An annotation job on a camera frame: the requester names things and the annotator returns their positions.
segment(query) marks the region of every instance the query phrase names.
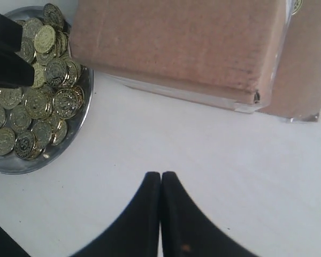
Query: metal plate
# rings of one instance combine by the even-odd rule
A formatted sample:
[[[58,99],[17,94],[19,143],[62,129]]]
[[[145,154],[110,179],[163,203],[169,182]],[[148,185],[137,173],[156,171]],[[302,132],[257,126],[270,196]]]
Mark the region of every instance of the metal plate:
[[[31,17],[43,18],[43,7],[23,7],[7,13],[6,16],[12,20],[27,20]],[[67,120],[68,133],[64,141],[58,146],[47,146],[40,156],[31,161],[18,158],[14,152],[5,156],[0,156],[0,173],[16,175],[29,173],[48,165],[64,152],[74,140],[86,119],[94,87],[93,75],[93,71],[86,68],[77,83],[82,86],[85,92],[85,103],[75,117]]]

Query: silver tray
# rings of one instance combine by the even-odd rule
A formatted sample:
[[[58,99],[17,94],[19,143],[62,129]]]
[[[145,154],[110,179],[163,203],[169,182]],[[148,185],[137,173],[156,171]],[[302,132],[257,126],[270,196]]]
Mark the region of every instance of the silver tray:
[[[42,10],[43,7],[41,6],[29,6],[11,11],[7,13],[6,16],[12,20],[27,20],[31,17],[43,18]],[[78,111],[76,116],[67,120],[68,133],[64,141],[58,146],[47,146],[47,148],[39,157],[31,161],[18,158],[14,151],[8,155],[0,156],[0,173],[13,175],[29,173],[48,165],[64,152],[64,150],[77,136],[77,133],[81,129],[81,126],[86,119],[94,87],[93,76],[94,73],[91,69],[84,69],[83,74],[77,83],[78,85],[82,86],[83,91],[85,92],[85,103]]]

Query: pile of gold coins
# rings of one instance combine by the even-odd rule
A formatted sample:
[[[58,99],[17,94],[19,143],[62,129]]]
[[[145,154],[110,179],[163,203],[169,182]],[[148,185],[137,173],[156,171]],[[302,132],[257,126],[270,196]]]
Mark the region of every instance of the pile of gold coins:
[[[31,88],[0,88],[0,156],[14,151],[32,160],[48,145],[60,144],[67,135],[66,120],[84,104],[77,82],[85,68],[68,54],[67,23],[53,4],[44,6],[43,15],[16,21],[23,27],[17,55],[33,66],[35,76]]]

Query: white table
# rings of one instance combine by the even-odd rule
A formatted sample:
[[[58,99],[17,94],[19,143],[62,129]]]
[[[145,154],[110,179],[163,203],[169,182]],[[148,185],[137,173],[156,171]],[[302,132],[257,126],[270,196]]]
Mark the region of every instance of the white table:
[[[239,114],[132,90],[101,73],[63,155],[37,172],[0,174],[0,226],[31,256],[69,256],[118,217],[145,172],[168,170],[256,254],[321,257],[321,118],[288,124]]]

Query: cardboard box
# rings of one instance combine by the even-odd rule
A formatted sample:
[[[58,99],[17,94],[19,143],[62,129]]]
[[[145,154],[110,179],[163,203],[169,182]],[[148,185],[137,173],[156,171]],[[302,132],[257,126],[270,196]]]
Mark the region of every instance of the cardboard box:
[[[317,121],[321,109],[321,0],[292,16],[267,114]]]
[[[291,0],[80,0],[72,57],[125,85],[252,112],[270,103]]]

